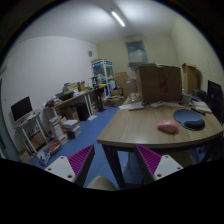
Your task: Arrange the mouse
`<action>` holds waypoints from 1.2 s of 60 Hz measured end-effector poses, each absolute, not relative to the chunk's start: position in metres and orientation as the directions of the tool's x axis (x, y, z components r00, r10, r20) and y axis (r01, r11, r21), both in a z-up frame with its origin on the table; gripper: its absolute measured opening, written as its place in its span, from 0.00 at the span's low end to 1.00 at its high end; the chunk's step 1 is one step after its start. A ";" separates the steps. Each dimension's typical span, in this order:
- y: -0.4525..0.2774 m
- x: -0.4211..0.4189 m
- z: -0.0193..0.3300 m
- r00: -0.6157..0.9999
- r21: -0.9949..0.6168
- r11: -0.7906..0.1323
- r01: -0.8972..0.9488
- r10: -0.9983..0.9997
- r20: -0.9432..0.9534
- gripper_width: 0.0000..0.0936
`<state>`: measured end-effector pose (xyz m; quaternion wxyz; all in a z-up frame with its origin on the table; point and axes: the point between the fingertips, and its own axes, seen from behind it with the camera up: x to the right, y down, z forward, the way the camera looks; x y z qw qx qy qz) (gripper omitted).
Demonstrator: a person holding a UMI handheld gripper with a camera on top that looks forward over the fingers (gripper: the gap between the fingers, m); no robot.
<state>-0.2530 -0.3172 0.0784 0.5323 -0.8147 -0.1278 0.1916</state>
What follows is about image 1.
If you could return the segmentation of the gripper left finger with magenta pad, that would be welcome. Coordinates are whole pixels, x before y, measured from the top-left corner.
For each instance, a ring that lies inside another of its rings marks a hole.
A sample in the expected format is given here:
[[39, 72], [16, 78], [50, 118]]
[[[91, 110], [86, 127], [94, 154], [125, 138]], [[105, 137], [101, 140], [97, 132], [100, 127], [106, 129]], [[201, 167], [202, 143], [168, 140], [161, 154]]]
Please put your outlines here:
[[94, 155], [94, 145], [90, 145], [68, 157], [58, 157], [46, 168], [46, 171], [79, 186], [83, 186]]

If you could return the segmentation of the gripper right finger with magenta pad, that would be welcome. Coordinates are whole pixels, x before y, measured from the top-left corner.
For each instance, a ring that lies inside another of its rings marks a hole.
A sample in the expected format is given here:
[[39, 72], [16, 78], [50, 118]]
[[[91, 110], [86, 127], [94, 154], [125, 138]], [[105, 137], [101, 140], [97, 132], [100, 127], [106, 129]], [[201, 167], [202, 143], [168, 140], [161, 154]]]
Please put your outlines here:
[[137, 145], [134, 153], [143, 176], [144, 185], [160, 180], [182, 169], [182, 166], [171, 156], [161, 156], [144, 146]]

